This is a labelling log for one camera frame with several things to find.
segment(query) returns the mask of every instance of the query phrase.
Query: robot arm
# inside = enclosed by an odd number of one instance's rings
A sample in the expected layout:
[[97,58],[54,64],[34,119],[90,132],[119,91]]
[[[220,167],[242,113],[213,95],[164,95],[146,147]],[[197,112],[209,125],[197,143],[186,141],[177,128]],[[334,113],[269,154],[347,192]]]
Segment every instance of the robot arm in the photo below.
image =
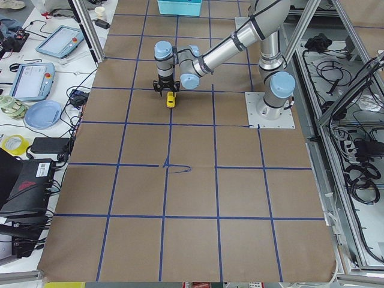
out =
[[176,64],[180,67],[183,87],[195,89],[201,77],[213,73],[216,67],[257,41],[263,41],[262,51],[272,52],[270,55],[265,55],[266,62],[275,63],[273,67],[280,66],[281,53],[278,49],[277,31],[286,19],[289,8],[290,0],[251,0],[248,20],[202,55],[199,55],[196,46],[172,47],[169,42],[158,42],[155,46],[158,81],[154,81],[154,89],[159,92],[164,88],[173,92],[179,91],[180,83],[175,82],[173,78]]

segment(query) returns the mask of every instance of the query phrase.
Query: cardboard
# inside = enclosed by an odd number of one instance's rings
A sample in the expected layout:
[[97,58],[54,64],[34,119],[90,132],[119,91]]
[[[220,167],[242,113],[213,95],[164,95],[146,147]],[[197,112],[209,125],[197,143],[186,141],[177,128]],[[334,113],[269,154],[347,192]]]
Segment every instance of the cardboard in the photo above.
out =
[[384,27],[384,2],[378,0],[340,0],[353,26]]
[[173,110],[152,90],[157,41],[204,53],[246,8],[203,1],[202,17],[188,18],[119,1],[106,53],[124,59],[99,65],[39,264],[47,281],[331,279],[297,115],[295,130],[247,127],[244,92],[264,91],[258,44],[182,88]]
[[378,56],[379,50],[384,50],[383,29],[355,28],[371,58]]

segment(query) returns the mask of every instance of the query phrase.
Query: white desk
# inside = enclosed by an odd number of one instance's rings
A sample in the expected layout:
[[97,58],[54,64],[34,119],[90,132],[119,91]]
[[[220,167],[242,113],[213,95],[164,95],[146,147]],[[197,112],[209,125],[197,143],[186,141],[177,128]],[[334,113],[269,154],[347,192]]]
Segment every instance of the white desk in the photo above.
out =
[[[112,22],[112,17],[115,13],[115,9],[117,6],[118,0],[108,0],[103,4],[103,6],[106,8],[106,14],[107,14],[107,21],[109,23]],[[95,13],[93,11],[90,11],[90,16],[92,19],[95,18]],[[45,20],[47,22],[47,25],[44,26],[43,31],[46,32],[53,32],[58,26],[65,25],[73,28],[79,28],[78,23],[74,19],[70,18],[52,18],[49,20],[46,20],[43,16],[39,14],[39,12],[34,9],[31,15],[26,20],[23,27],[26,27],[29,25],[29,23],[33,20]],[[28,30],[32,32],[36,32],[39,34],[42,34],[39,32],[39,29],[41,28],[43,23],[41,22],[35,22],[33,25],[31,25]],[[95,26],[96,32],[100,37],[103,37],[104,39],[107,38],[108,31],[106,29],[100,28]],[[44,39],[31,34],[23,46],[22,50],[19,53],[13,53],[9,58],[0,60],[0,69],[2,70],[0,74],[0,82],[13,82],[14,78],[16,76],[16,73],[9,71],[9,66],[13,63],[21,63],[25,64],[28,62],[24,62],[26,59],[42,59],[43,62],[52,62],[55,65],[56,68],[56,74],[54,83],[52,85],[51,92],[47,99],[49,100],[55,100],[58,103],[60,103],[61,107],[64,108],[68,98],[66,95],[66,91],[71,86],[77,86],[79,85],[90,72],[94,71],[96,69],[96,64],[93,61],[93,58],[91,56],[91,53],[89,52],[89,49],[86,45],[86,42],[83,41],[80,43],[78,48],[68,57],[65,58],[64,61],[61,61],[60,59],[53,58],[41,53],[36,52],[35,48],[43,41]],[[94,75],[89,77],[82,86],[85,87],[92,87],[92,83],[94,81]],[[0,89],[4,90],[3,95],[7,95],[10,92],[11,86],[10,85],[0,85]],[[70,106],[67,108],[68,114],[72,116],[77,116],[79,114],[79,111]],[[68,121],[68,116],[63,115],[63,120]],[[0,124],[13,124],[13,125],[19,125],[19,126],[25,126],[24,122],[22,120],[14,120],[9,117],[7,117],[5,114],[0,112]],[[52,127],[45,129],[45,130],[36,130],[37,132],[44,133],[45,135],[48,135],[50,137],[59,137],[63,135],[67,130],[69,129],[69,126],[62,121],[59,121]],[[28,139],[31,143],[35,137],[41,137],[38,133],[34,133],[33,131],[22,128],[22,127],[14,127],[10,125],[6,126],[0,126],[0,134],[5,135],[14,135],[14,134],[20,134],[24,138]],[[48,155],[39,155],[39,158],[46,158]],[[61,171],[58,171],[55,173],[55,179],[59,182],[61,181],[64,174],[64,169]],[[52,196],[49,200],[48,208],[50,210],[55,210],[56,203],[58,200],[57,196]],[[42,237],[45,237],[47,235],[47,231],[43,231]],[[0,273],[11,273],[11,272],[28,272],[36,270],[37,265],[40,261],[40,257],[42,254],[42,250],[35,250],[33,251],[32,255],[28,258],[22,258],[17,261],[13,261],[11,263],[8,263],[6,265],[0,266]]]

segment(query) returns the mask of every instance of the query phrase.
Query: laptop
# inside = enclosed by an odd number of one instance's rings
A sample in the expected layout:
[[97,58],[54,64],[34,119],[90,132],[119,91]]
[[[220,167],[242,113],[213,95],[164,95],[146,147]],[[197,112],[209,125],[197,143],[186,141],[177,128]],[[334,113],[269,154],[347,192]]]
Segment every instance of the laptop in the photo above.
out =
[[17,160],[0,148],[0,216],[44,215],[55,171],[52,159]]

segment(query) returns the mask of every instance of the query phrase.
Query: grid line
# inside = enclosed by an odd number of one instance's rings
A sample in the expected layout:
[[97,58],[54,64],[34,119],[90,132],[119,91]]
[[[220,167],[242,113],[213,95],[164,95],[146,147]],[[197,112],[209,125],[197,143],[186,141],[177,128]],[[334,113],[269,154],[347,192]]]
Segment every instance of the grid line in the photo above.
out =
[[213,219],[213,220],[266,220],[266,221],[324,221],[322,217],[247,217],[247,216],[189,216],[189,215],[130,215],[130,214],[75,214],[55,213],[58,217],[98,217],[98,218],[158,218],[158,219]]
[[[115,89],[115,90],[141,90],[141,91],[153,91],[153,88],[119,88],[119,87],[92,87],[93,89]],[[189,92],[207,92],[211,93],[211,90],[199,90],[195,89],[194,91]],[[222,91],[222,90],[216,90],[216,93],[244,93],[240,91]]]
[[[113,57],[113,56],[106,56],[106,59],[115,59],[115,60],[122,60],[122,61],[135,61],[135,59],[132,59],[132,58]],[[138,59],[138,61],[139,62],[156,62],[156,60],[151,60],[151,59]],[[238,66],[259,66],[258,64],[237,63],[237,62],[225,62],[223,64],[226,64],[226,65],[238,65]]]
[[[209,46],[212,47],[212,21],[211,21],[211,1],[208,0],[208,22],[209,22]],[[212,114],[214,128],[214,158],[215,158],[215,196],[216,196],[216,216],[217,216],[217,245],[218,245],[218,268],[220,282],[223,282],[223,260],[221,257],[221,232],[220,232],[220,201],[218,192],[218,171],[217,171],[217,143],[216,143],[216,114],[215,114],[215,87],[211,86],[212,93]]]
[[[149,2],[150,2],[150,0],[147,0],[147,3],[146,3],[146,15],[148,13]],[[137,51],[136,65],[135,65],[133,79],[132,79],[132,87],[134,87],[134,81],[136,79],[136,74],[137,74],[137,67],[139,65],[139,56],[140,56],[140,50],[141,50],[142,43],[143,43],[143,34],[144,34],[144,29],[145,29],[145,23],[146,23],[146,16],[144,18],[144,23],[143,23],[143,28],[142,28],[142,35],[141,35],[141,38],[140,38],[139,49]],[[128,116],[129,116],[130,106],[131,106],[131,101],[132,101],[132,94],[133,94],[133,90],[131,89],[130,99],[129,99],[128,107],[127,107],[127,113],[126,113],[126,116],[125,116],[125,122],[128,122]],[[124,124],[124,129],[123,129],[122,138],[121,138],[121,144],[120,144],[120,150],[119,150],[118,163],[117,163],[118,165],[116,166],[115,178],[114,178],[114,181],[113,181],[112,193],[111,193],[110,202],[109,202],[108,216],[107,216],[106,226],[105,226],[105,230],[104,230],[103,245],[101,247],[101,253],[100,253],[100,259],[99,259],[99,264],[98,264],[98,269],[97,269],[96,281],[99,281],[99,279],[100,279],[101,267],[102,267],[102,264],[103,264],[103,257],[104,257],[104,249],[105,249],[105,246],[106,246],[107,234],[108,234],[108,228],[109,228],[109,220],[110,220],[110,215],[111,215],[112,205],[113,205],[113,197],[114,197],[114,194],[115,194],[116,182],[117,182],[117,177],[118,177],[118,173],[119,173],[119,164],[120,164],[120,160],[121,160],[122,150],[123,150],[123,147],[124,147],[124,139],[125,139],[126,132],[127,132],[127,124]]]
[[264,174],[264,182],[265,182],[265,191],[266,191],[266,196],[267,196],[267,201],[268,201],[269,216],[271,218],[271,228],[272,228],[272,236],[273,236],[273,239],[274,239],[274,246],[275,246],[275,254],[276,254],[278,274],[279,274],[280,282],[283,282],[283,272],[281,271],[281,263],[280,263],[280,258],[279,258],[279,255],[278,255],[276,231],[275,231],[275,224],[274,224],[274,218],[273,218],[273,213],[272,213],[271,197],[269,195],[268,179],[267,179],[266,169],[265,169],[265,159],[264,159],[263,142],[262,142],[262,137],[261,137],[261,132],[260,132],[260,126],[257,128],[257,136],[259,138],[259,143],[260,143],[260,154],[261,154],[261,158],[262,158],[262,166],[263,166],[263,174]]
[[[175,29],[175,45],[177,46],[178,40],[178,27],[179,27],[179,16],[176,17],[176,29]],[[167,209],[167,192],[168,192],[168,176],[169,176],[169,159],[170,159],[170,149],[172,143],[172,116],[173,110],[170,110],[169,113],[169,136],[168,136],[168,150],[167,157],[163,164],[163,168],[166,167],[166,178],[164,185],[164,200],[163,200],[163,217],[161,220],[161,238],[160,238],[160,260],[159,260],[159,269],[158,269],[158,280],[161,281],[163,278],[163,254],[164,254],[164,231],[166,225],[166,209]]]

